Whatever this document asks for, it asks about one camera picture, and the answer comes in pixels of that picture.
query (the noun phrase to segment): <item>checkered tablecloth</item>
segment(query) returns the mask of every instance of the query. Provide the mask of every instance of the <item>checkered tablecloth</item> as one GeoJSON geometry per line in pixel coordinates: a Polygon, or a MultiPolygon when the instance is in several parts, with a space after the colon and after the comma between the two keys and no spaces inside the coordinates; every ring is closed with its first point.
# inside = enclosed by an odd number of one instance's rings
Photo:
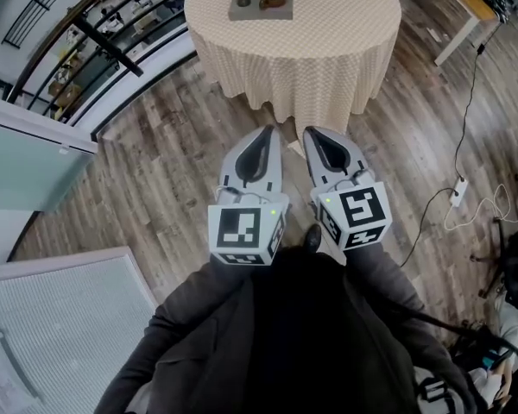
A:
{"type": "Polygon", "coordinates": [[[199,58],[227,97],[253,109],[270,101],[277,121],[345,132],[388,68],[401,21],[399,0],[294,0],[294,19],[232,22],[231,0],[186,0],[199,58]]]}

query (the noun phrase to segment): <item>glass panel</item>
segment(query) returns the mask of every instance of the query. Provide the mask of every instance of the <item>glass panel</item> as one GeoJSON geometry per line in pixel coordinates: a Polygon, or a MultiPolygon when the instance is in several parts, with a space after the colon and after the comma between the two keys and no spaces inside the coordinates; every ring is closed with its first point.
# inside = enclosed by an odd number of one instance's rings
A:
{"type": "Polygon", "coordinates": [[[92,155],[0,127],[0,210],[53,210],[92,155]]]}

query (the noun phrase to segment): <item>jacket sleeve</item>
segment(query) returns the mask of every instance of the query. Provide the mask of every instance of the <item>jacket sleeve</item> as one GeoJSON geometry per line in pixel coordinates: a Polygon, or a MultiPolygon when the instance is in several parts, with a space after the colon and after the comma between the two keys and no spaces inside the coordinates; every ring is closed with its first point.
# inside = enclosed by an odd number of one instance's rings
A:
{"type": "Polygon", "coordinates": [[[105,390],[94,414],[124,413],[138,389],[151,381],[161,356],[211,315],[252,270],[211,262],[192,273],[157,307],[144,337],[105,390]]]}
{"type": "MultiPolygon", "coordinates": [[[[405,273],[383,250],[372,244],[346,253],[347,278],[363,283],[411,310],[425,312],[413,284],[405,273]]],[[[451,386],[464,401],[466,413],[476,412],[476,403],[461,370],[452,362],[445,347],[433,335],[433,327],[414,318],[395,317],[382,302],[374,304],[376,314],[388,325],[395,338],[407,349],[414,365],[430,370],[451,386]]]]}

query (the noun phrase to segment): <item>power strip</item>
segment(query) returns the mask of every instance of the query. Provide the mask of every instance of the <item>power strip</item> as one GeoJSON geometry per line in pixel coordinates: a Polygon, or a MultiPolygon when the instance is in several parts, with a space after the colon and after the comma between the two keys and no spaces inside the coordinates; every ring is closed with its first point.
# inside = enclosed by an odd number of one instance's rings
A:
{"type": "Polygon", "coordinates": [[[455,183],[455,191],[452,191],[451,196],[449,197],[449,201],[453,207],[459,207],[464,198],[464,193],[466,192],[467,186],[468,179],[462,177],[457,178],[457,182],[455,183]]]}

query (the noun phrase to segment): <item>tray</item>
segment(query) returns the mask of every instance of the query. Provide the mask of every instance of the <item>tray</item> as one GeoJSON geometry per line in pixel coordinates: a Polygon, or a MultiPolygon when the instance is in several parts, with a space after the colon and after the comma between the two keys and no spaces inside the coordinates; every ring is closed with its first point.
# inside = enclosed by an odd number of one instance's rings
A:
{"type": "Polygon", "coordinates": [[[231,0],[228,9],[228,18],[233,22],[240,20],[293,20],[294,0],[286,0],[286,4],[280,8],[259,9],[260,0],[251,0],[251,5],[238,6],[236,0],[231,0]]]}

